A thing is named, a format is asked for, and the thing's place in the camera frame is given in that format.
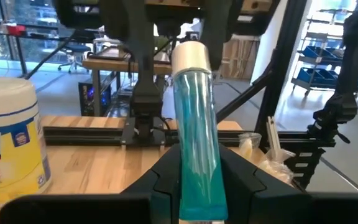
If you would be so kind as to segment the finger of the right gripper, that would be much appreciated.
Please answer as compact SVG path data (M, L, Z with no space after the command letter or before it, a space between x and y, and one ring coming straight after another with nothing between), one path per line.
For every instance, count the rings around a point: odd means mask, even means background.
M154 58L154 25L141 0L53 0L61 24L74 29L97 29L125 43L141 64Z
M208 58L212 70L219 69L223 58L223 45L232 35L261 36L267 30L279 5L279 0L271 0L268 9L259 7L262 1L209 0L204 2L203 30L200 37L208 49ZM242 6L249 8L249 22L239 22Z

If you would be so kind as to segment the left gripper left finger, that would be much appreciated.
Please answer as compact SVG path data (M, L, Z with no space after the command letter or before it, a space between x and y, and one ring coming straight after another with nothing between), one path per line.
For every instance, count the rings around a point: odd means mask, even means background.
M0 224L178 223L181 152L174 144L119 194L27 195L5 204Z

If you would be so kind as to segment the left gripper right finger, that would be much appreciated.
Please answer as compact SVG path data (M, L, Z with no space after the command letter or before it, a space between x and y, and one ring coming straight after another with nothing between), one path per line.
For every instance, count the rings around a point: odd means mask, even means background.
M358 223L358 193L304 192L219 147L226 223Z

